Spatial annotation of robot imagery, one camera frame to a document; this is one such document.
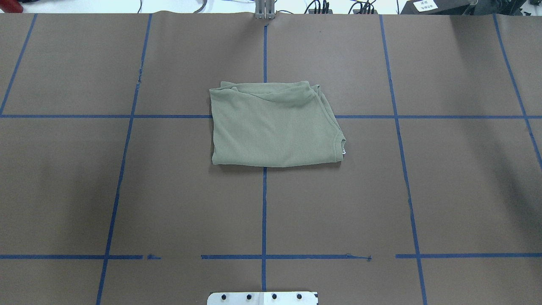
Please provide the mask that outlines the white central robot pedestal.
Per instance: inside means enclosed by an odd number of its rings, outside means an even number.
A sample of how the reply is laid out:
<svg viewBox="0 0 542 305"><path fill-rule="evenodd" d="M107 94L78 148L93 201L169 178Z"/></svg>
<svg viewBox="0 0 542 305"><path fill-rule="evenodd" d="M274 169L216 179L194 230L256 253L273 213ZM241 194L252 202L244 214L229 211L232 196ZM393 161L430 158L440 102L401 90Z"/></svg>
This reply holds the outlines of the white central robot pedestal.
<svg viewBox="0 0 542 305"><path fill-rule="evenodd" d="M311 291L255 291L211 293L207 305L318 305L318 293Z"/></svg>

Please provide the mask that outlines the aluminium frame post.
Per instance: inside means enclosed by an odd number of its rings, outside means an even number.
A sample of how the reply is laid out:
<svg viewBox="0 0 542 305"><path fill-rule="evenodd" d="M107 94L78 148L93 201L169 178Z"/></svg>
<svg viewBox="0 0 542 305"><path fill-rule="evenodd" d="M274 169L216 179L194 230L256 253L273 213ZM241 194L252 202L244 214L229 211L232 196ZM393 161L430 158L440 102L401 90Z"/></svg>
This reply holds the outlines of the aluminium frame post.
<svg viewBox="0 0 542 305"><path fill-rule="evenodd" d="M275 19L275 0L254 0L255 19Z"/></svg>

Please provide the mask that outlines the green long-sleeve shirt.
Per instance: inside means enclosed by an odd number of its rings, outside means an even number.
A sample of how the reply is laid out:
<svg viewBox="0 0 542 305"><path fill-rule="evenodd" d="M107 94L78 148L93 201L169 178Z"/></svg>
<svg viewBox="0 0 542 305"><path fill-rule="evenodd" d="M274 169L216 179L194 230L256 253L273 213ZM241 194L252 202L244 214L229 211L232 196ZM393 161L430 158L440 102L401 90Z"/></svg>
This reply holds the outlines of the green long-sleeve shirt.
<svg viewBox="0 0 542 305"><path fill-rule="evenodd" d="M285 168L344 160L346 137L319 85L223 81L209 94L214 165Z"/></svg>

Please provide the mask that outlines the black box with label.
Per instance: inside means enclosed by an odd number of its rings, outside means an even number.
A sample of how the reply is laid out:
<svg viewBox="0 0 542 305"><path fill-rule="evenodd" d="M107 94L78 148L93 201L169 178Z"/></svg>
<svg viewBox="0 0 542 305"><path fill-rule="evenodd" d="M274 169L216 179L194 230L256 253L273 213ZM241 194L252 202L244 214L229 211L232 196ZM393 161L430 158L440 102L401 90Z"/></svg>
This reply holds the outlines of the black box with label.
<svg viewBox="0 0 542 305"><path fill-rule="evenodd" d="M477 0L409 0L400 15L464 15Z"/></svg>

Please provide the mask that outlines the red water bottle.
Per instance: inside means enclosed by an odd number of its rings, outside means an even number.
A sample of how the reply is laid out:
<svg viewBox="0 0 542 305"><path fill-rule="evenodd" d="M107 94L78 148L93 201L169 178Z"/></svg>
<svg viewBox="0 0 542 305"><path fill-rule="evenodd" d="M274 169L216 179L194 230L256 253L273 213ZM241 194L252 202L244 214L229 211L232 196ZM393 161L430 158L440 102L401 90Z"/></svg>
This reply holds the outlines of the red water bottle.
<svg viewBox="0 0 542 305"><path fill-rule="evenodd" d="M0 0L0 9L4 13L22 13L23 6L18 0Z"/></svg>

